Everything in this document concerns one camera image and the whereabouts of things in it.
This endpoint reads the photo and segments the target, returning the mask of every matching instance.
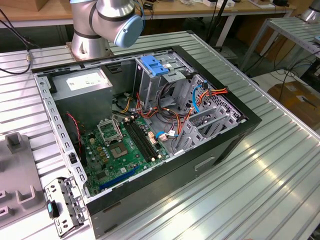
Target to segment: green motherboard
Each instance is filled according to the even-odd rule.
[[[149,146],[156,152],[157,157],[146,159],[140,150],[143,146],[137,142],[137,136],[125,123],[118,124],[122,139],[106,144],[105,140],[117,134],[114,124],[106,124],[90,133],[81,136],[85,146],[86,165],[84,170],[88,177],[87,187],[91,196],[101,192],[102,189],[111,187],[122,180],[141,173],[144,170],[169,158],[168,152],[161,142],[151,142],[148,133],[152,132],[142,117],[134,120],[135,127],[141,131],[140,139],[149,142]]]

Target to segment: cardboard box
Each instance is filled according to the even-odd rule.
[[[271,87],[268,93],[279,99],[282,84]],[[298,81],[284,84],[280,103],[313,130],[320,128],[320,98]]]
[[[0,5],[38,12],[48,0],[0,0]]]

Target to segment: blue pcie slot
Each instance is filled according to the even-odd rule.
[[[107,181],[106,183],[100,185],[100,190],[102,189],[106,189],[112,185],[115,185],[118,182],[121,182],[122,180],[129,178],[131,176],[133,176],[136,173],[136,170],[139,168],[140,166],[136,166],[134,169],[122,174],[121,176],[117,176],[115,179],[112,179],[110,181]]]

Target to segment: expansion slot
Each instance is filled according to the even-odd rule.
[[[158,158],[153,146],[134,121],[124,122],[123,125],[147,163]]]
[[[115,179],[112,179],[110,181],[107,181],[106,183],[102,184],[99,186],[100,190],[102,189],[106,189],[108,187],[111,187],[112,185],[115,185],[119,182],[121,182],[122,180],[129,178],[131,176],[133,176],[136,173],[136,170],[139,168],[140,166],[136,166],[134,169],[122,174],[121,176],[116,177]]]

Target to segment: ram slot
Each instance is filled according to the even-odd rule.
[[[151,143],[146,139],[141,129],[134,122],[127,122],[124,124],[125,129],[132,138],[136,147],[139,149],[147,163],[152,161],[152,158],[157,158],[157,153],[152,147]]]

